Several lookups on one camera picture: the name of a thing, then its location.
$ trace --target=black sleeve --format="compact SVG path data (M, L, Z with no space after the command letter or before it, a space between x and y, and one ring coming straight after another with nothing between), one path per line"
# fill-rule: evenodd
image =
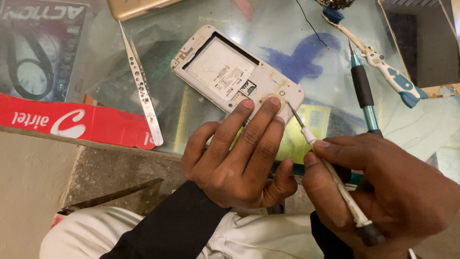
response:
M319 248L324 254L324 259L353 259L353 249L340 240L319 219L318 214L310 214L311 233Z
M195 259L228 212L188 181L100 259Z

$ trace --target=giraffe toothbrush handle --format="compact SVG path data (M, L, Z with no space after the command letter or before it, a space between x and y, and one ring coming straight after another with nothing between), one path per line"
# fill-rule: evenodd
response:
M398 70L392 68L385 62L385 56L374 51L373 47L369 47L367 53L362 53L368 64L377 68L382 73L385 80L390 86L401 96L404 104L409 108L414 108L421 99L428 99L428 95L420 88L407 79Z

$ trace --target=tweezers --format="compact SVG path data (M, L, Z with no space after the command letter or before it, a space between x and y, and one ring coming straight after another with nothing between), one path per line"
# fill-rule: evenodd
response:
M132 38L126 37L125 30L120 23L121 33L123 34L123 40L125 42L126 53L128 54L128 62L131 68L132 75L136 82L139 98L141 100L142 108L144 109L145 117L149 124L150 132L152 134L153 142L156 146L163 145L163 136L161 135L160 125L155 115L153 108L152 99L149 95L149 87L147 86L147 78L145 77L144 69L141 65L138 53L132 42Z

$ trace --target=black grip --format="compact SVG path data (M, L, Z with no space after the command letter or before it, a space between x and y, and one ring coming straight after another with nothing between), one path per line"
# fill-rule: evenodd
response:
M383 138L382 131L379 130L379 129L371 129L370 131L368 131L368 133L374 134L376 136L379 136L379 137Z
M374 226L373 223L359 227L358 233L362 242L367 247L374 247L386 242L385 236Z
M363 109L366 106L374 106L371 87L368 76L363 65L357 65L351 68L351 76L355 85L356 96L358 97L359 106Z

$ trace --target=airtel logo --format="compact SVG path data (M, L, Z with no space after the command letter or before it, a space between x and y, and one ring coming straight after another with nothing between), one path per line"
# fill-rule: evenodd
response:
M59 120L57 120L54 124L53 127L51 128L50 133L53 135L58 135L58 136L63 136L67 138L78 138L83 133L85 133L86 126L83 124L79 124L77 126L73 126L72 128L69 129L64 129L64 130L59 130L59 125L67 118L70 117L72 114L78 113L73 117L73 121L77 122L80 121L83 116L85 115L85 110L75 110L73 112L69 112L66 115L62 116Z

